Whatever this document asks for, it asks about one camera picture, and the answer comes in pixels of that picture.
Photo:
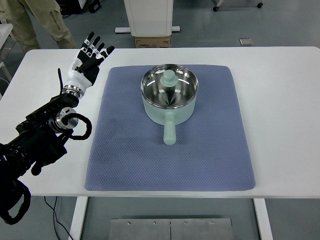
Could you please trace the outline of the white and black hand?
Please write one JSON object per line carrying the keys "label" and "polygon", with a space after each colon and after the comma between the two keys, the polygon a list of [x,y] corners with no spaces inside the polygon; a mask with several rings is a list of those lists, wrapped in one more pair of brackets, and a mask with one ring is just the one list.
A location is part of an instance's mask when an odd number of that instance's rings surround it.
{"label": "white and black hand", "polygon": [[113,45],[105,48],[105,43],[94,32],[89,33],[75,54],[73,63],[68,71],[68,80],[65,85],[76,86],[84,91],[94,85],[100,65],[115,50]]}

